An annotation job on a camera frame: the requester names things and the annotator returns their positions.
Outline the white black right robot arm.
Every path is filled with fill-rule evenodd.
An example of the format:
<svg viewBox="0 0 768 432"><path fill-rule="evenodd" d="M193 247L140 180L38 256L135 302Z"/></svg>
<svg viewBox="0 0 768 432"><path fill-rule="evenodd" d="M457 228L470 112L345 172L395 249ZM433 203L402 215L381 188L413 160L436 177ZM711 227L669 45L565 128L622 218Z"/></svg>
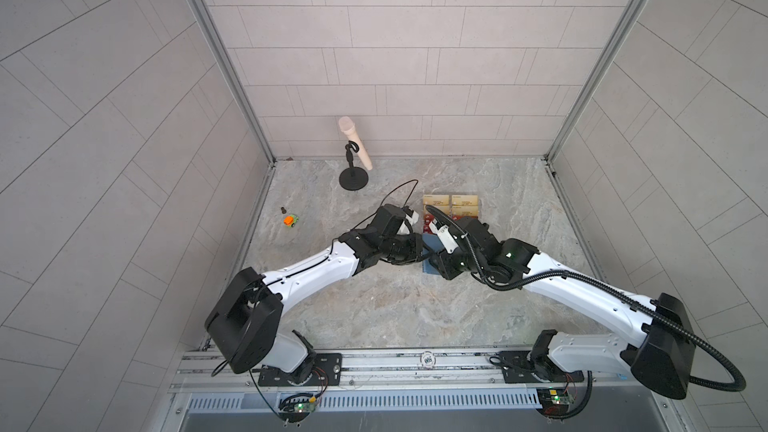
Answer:
<svg viewBox="0 0 768 432"><path fill-rule="evenodd" d="M522 288L606 328L603 335L543 332L530 354L540 377L577 371L630 374L659 395L675 400L686 397L695 345L662 323L668 319L689 329L685 307L676 297L662 293L652 299L613 288L527 242L497 240L488 225L474 217L463 217L455 224L435 217L427 230L442 244L431 262L445 278L468 272L497 291Z"/></svg>

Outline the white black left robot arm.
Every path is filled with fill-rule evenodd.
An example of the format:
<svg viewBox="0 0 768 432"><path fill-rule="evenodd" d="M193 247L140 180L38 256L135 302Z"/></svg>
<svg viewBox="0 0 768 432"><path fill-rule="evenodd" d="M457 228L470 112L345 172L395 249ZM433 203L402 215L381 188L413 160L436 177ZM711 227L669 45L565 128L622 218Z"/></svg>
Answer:
<svg viewBox="0 0 768 432"><path fill-rule="evenodd" d="M419 214L408 206L380 206L371 222L334 239L325 250L291 266L259 273L248 267L231 279L205 320L205 330L235 374L258 365L276 368L302 383L317 353L300 333L279 332L282 316L329 285L380 261L410 264L424 245L415 230Z"/></svg>

